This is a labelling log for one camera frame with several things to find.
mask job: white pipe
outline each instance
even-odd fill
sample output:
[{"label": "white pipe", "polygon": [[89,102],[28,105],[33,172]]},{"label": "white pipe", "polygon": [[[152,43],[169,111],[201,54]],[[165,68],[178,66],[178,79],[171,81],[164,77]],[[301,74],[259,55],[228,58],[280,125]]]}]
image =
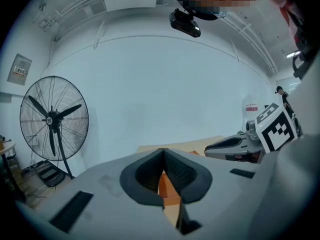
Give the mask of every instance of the white pipe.
[{"label": "white pipe", "polygon": [[249,23],[248,25],[246,25],[244,28],[242,28],[239,33],[245,31],[247,28],[250,28],[251,27],[251,23]]},{"label": "white pipe", "polygon": [[63,16],[58,10],[55,10],[55,12],[56,12],[56,14],[58,14],[60,17]]},{"label": "white pipe", "polygon": [[[80,10],[84,10],[86,7],[88,7],[88,6],[90,6],[90,5],[94,5],[94,4],[97,4],[97,3],[103,3],[103,1],[100,1],[100,0],[90,0],[90,1],[86,1],[86,2],[87,2],[87,4],[80,3],[79,5],[77,5],[77,6],[75,7],[75,9],[78,9],[78,10],[79,10],[79,8],[80,8]],[[70,10],[68,10],[68,12],[64,13],[64,14],[63,14],[63,17],[61,18],[61,21],[59,22],[59,24],[63,23],[63,22],[64,22],[65,20],[67,20],[70,16],[72,16],[72,15],[73,15],[73,12],[72,12],[73,10],[74,10],[74,9],[71,8]]]},{"label": "white pipe", "polygon": [[[237,21],[239,21],[241,24],[246,25],[246,23],[234,12],[230,12],[230,15],[232,17],[234,17]],[[273,58],[271,57],[269,51],[267,50],[265,44],[261,41],[261,39],[258,37],[258,35],[256,34],[256,32],[253,31],[252,28],[248,28],[248,31],[257,39],[258,43],[261,45],[261,47],[263,48],[263,50],[265,51],[266,55],[268,56],[268,58],[271,61],[272,67],[275,69],[276,72],[278,72],[277,70],[277,66],[273,60]]]},{"label": "white pipe", "polygon": [[75,0],[73,3],[69,4],[67,7],[63,8],[61,10],[61,12],[65,16],[66,14],[68,14],[73,9],[76,9],[79,6],[79,4],[82,4],[82,3],[86,2],[86,1],[88,1],[88,0]]},{"label": "white pipe", "polygon": [[[223,19],[224,22],[226,22],[229,26],[231,26],[233,29],[235,29],[236,31],[240,31],[241,28],[235,24],[232,20],[228,19],[228,17],[225,17]],[[263,60],[267,63],[267,65],[269,66],[269,68],[272,70],[272,66],[270,64],[270,61],[267,60],[266,56],[264,55],[264,52],[261,50],[261,48],[257,45],[257,43],[251,39],[250,36],[248,36],[245,32],[241,32],[240,33],[244,39],[246,39],[251,45],[252,47],[260,54],[260,56],[263,58]]]},{"label": "white pipe", "polygon": [[93,43],[93,49],[94,49],[94,50],[95,50],[95,49],[97,48],[97,46],[98,46],[98,42],[99,42],[99,39],[100,39],[99,35],[100,35],[100,32],[101,32],[102,28],[103,28],[104,25],[105,25],[107,15],[109,15],[108,12],[105,13],[105,16],[103,17],[103,20],[102,20],[101,25],[100,25],[100,27],[99,27],[99,29],[98,29],[98,32],[97,32],[96,35],[95,35],[95,39],[94,39],[94,43]]},{"label": "white pipe", "polygon": [[84,20],[81,20],[80,22],[74,24],[73,26],[69,27],[66,31],[64,31],[63,33],[59,34],[57,37],[56,37],[56,42],[59,41],[64,35],[66,35],[68,32],[70,32],[71,30],[73,30],[74,28],[76,28],[77,26],[81,25],[82,23],[88,21],[88,20],[91,20],[101,14],[105,14],[106,12],[105,11],[102,11],[102,12],[99,12],[95,15],[93,15],[92,17],[89,17],[89,18],[85,18]]},{"label": "white pipe", "polygon": [[238,56],[237,48],[236,48],[236,46],[235,46],[234,42],[232,42],[232,40],[231,40],[231,39],[230,39],[230,41],[231,41],[231,43],[232,43],[232,45],[233,45],[233,48],[234,48],[234,51],[235,51],[236,57],[238,58],[238,62],[240,62],[240,61],[239,61],[239,56]]}]

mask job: electrical panel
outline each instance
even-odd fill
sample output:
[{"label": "electrical panel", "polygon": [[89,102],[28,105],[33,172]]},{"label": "electrical panel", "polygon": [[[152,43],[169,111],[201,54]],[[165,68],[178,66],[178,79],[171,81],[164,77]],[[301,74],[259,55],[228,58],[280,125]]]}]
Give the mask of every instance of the electrical panel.
[{"label": "electrical panel", "polygon": [[11,66],[8,82],[24,86],[31,66],[32,60],[17,54]]}]

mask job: black rubber pad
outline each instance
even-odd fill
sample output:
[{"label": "black rubber pad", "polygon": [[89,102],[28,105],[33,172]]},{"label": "black rubber pad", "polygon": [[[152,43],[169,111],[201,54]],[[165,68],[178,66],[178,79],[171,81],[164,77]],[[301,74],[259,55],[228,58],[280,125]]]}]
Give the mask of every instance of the black rubber pad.
[{"label": "black rubber pad", "polygon": [[50,223],[63,232],[69,232],[93,196],[91,193],[79,191]]},{"label": "black rubber pad", "polygon": [[163,207],[164,200],[158,195],[163,171],[185,204],[201,200],[213,180],[210,171],[204,166],[170,149],[159,148],[124,168],[120,175],[120,185],[137,203]]},{"label": "black rubber pad", "polygon": [[230,171],[230,173],[235,174],[235,175],[239,175],[239,176],[243,176],[249,179],[252,179],[255,176],[255,172],[252,171],[247,171],[247,170],[240,170],[240,169],[232,169]]}]

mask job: fan stand pole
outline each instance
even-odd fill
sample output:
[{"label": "fan stand pole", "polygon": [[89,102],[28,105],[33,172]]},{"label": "fan stand pole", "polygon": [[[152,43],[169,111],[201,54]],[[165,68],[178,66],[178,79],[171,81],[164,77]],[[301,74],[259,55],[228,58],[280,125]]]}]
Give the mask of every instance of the fan stand pole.
[{"label": "fan stand pole", "polygon": [[56,133],[58,135],[58,143],[59,143],[59,147],[60,147],[60,151],[61,151],[61,155],[62,155],[62,159],[63,159],[64,165],[65,165],[65,168],[66,168],[66,170],[67,170],[67,172],[69,174],[70,179],[73,179],[74,177],[71,174],[71,171],[70,171],[70,168],[69,168],[69,165],[67,163],[66,156],[65,156],[65,151],[64,151],[64,148],[62,146],[61,132],[60,132],[59,128],[56,131]]}]

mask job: fan guard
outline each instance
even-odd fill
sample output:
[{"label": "fan guard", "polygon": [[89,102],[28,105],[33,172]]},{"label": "fan guard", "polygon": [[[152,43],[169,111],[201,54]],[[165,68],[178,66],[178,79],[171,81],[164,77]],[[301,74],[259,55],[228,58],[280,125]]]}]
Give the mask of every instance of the fan guard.
[{"label": "fan guard", "polygon": [[[41,113],[34,103],[39,103],[45,111]],[[70,108],[75,111],[60,120],[54,119]],[[50,143],[50,127],[55,122],[54,155]],[[35,82],[23,98],[20,126],[25,141],[38,156],[51,161],[68,159],[78,152],[87,136],[89,115],[86,102],[79,90],[68,80],[58,76],[44,77]],[[59,132],[65,158],[59,148]]]}]

